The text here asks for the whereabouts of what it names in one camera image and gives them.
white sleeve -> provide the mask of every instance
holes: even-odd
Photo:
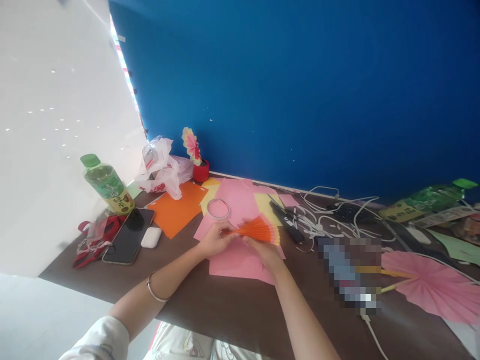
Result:
[[[127,360],[129,332],[112,316],[105,316],[59,360]]]

green tea bottle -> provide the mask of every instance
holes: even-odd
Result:
[[[451,184],[429,186],[380,210],[379,214],[384,219],[403,223],[455,204],[465,197],[465,190],[476,186],[475,182],[464,178],[454,180]]]
[[[95,154],[83,155],[80,161],[86,167],[83,177],[118,215],[129,214],[135,207],[124,183],[111,165],[100,162]]]

white plastic bag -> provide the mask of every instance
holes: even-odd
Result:
[[[194,164],[185,157],[170,156],[172,143],[170,139],[157,136],[143,148],[143,164],[135,182],[147,193],[166,191],[178,200],[182,197],[180,184],[193,177]]]

silver bangle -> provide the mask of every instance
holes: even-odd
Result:
[[[148,277],[148,281],[146,282],[146,286],[148,287],[148,290],[150,291],[150,294],[153,296],[153,298],[154,298],[155,300],[157,300],[158,302],[161,302],[161,303],[166,303],[168,300],[170,300],[170,298],[162,299],[162,298],[157,297],[157,296],[154,294],[154,292],[152,291],[152,288],[150,287],[150,282],[151,282],[150,279],[152,278],[152,275],[153,275],[153,274],[155,274],[155,271],[152,272],[152,273],[150,274],[150,276]]]

yellow paper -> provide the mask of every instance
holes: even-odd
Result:
[[[202,187],[208,189],[208,192],[206,193],[205,197],[202,199],[202,201],[200,201],[201,212],[202,212],[203,216],[205,216],[205,214],[207,213],[207,205],[208,205],[210,200],[215,199],[215,195],[217,194],[217,190],[220,187],[220,182],[218,182],[218,184],[215,184],[215,185],[207,185],[207,186],[202,185]]]
[[[270,194],[270,196],[284,209],[283,204],[280,202],[278,194]],[[255,194],[256,204],[261,213],[271,221],[274,226],[283,226],[279,218],[274,214],[272,207],[270,206],[271,199],[269,194]]]
[[[220,181],[218,181],[217,179],[213,178],[213,177],[209,177],[207,181],[205,181],[202,186],[203,187],[208,187],[208,186],[212,186],[212,185],[220,185]]]

